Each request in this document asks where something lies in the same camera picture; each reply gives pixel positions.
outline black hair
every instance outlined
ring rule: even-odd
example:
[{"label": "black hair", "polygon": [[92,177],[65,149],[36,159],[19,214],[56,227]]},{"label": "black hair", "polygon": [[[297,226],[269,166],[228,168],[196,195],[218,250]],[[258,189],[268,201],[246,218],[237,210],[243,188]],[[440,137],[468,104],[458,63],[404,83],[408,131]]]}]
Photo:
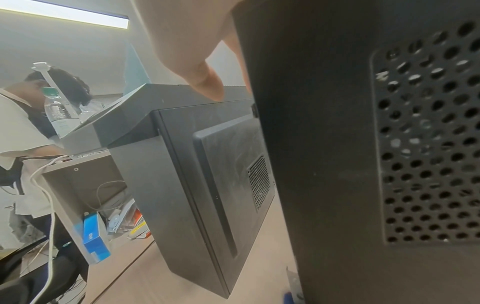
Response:
[{"label": "black hair", "polygon": [[[75,106],[86,106],[89,104],[90,100],[92,100],[90,87],[79,77],[73,76],[69,72],[55,67],[51,67],[48,73],[60,90],[65,94],[65,97],[67,97],[67,99]],[[35,80],[45,80],[45,78],[38,71],[29,74],[25,78],[25,81]]]}]

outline green bottle cap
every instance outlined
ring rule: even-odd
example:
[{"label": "green bottle cap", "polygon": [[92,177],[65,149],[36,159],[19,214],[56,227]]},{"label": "green bottle cap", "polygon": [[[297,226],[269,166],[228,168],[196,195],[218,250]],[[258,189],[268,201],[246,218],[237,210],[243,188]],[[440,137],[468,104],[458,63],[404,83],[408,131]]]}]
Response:
[{"label": "green bottle cap", "polygon": [[51,88],[51,87],[44,87],[41,89],[43,94],[47,97],[52,97],[52,96],[58,96],[59,92],[56,88]]}]

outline black pants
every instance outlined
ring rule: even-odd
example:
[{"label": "black pants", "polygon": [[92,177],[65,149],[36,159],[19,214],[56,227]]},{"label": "black pants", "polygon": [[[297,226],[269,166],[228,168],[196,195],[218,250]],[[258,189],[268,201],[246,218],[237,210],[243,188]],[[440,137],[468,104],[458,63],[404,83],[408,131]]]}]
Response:
[{"label": "black pants", "polygon": [[[52,223],[52,217],[50,214],[33,218],[31,215],[27,215],[26,219],[32,224],[33,227],[40,230],[45,236],[50,234],[50,225]],[[64,225],[60,221],[59,217],[55,215],[55,227],[53,230],[53,245],[58,249],[58,256],[65,256],[70,261],[77,264],[80,275],[87,281],[89,273],[89,264],[85,260],[84,256],[78,249],[77,245],[72,241],[70,234],[65,229]]]}]

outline ceiling light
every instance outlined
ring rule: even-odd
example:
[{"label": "ceiling light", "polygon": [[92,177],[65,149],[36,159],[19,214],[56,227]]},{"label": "ceiling light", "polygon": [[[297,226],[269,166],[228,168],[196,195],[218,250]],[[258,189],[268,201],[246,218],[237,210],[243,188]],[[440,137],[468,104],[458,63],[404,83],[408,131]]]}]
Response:
[{"label": "ceiling light", "polygon": [[35,0],[0,0],[0,10],[78,21],[120,29],[129,28],[128,17],[94,13]]}]

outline mesh vent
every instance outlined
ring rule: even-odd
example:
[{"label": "mesh vent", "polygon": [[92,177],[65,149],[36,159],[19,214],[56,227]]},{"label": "mesh vent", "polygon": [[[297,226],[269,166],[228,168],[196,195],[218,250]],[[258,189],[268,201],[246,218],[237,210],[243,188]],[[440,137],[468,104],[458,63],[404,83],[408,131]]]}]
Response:
[{"label": "mesh vent", "polygon": [[385,242],[480,241],[480,22],[372,58]]},{"label": "mesh vent", "polygon": [[247,170],[250,179],[253,200],[258,209],[261,208],[267,194],[270,191],[269,172],[265,157],[261,155]]}]

